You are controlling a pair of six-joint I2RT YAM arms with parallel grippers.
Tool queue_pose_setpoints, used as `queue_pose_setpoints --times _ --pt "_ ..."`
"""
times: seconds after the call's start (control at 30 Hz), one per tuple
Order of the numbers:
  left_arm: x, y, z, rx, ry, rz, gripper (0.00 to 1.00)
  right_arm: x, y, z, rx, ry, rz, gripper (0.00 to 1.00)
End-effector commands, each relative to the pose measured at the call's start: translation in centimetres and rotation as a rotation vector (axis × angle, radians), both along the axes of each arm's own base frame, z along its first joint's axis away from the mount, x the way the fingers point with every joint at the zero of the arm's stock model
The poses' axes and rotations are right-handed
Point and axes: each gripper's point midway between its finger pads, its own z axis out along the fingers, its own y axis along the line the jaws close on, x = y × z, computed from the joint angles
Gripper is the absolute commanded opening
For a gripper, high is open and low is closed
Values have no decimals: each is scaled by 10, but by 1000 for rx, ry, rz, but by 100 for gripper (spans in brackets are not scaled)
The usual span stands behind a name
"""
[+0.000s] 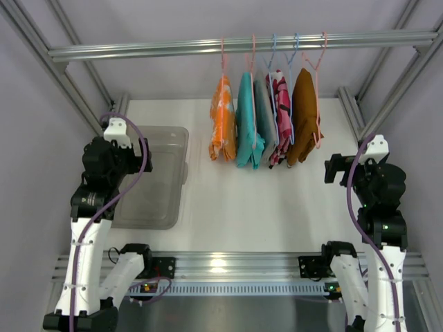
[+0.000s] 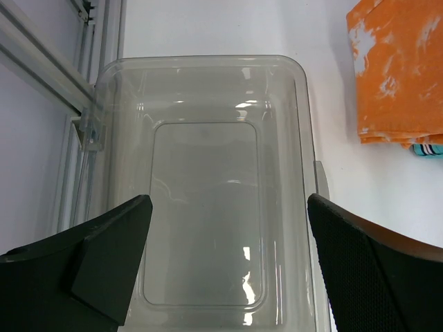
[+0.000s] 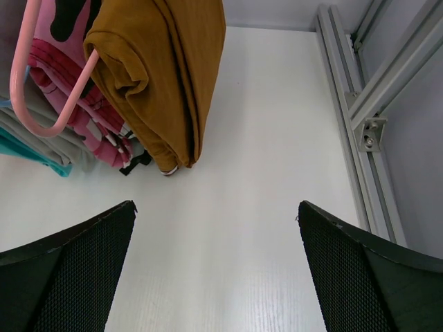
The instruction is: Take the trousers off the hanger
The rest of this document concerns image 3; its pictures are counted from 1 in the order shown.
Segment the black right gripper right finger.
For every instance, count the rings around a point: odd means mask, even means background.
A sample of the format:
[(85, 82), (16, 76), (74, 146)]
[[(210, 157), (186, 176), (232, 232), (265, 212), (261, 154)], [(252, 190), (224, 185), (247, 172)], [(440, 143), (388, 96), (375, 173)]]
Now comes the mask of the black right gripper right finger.
[(303, 201), (298, 224), (327, 331), (441, 331), (442, 260)]

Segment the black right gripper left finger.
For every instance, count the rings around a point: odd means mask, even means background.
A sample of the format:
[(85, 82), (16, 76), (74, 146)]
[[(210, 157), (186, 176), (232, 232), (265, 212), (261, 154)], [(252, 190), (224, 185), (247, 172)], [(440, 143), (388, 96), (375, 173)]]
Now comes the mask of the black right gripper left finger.
[(104, 331), (131, 241), (133, 201), (1, 253), (2, 331)]

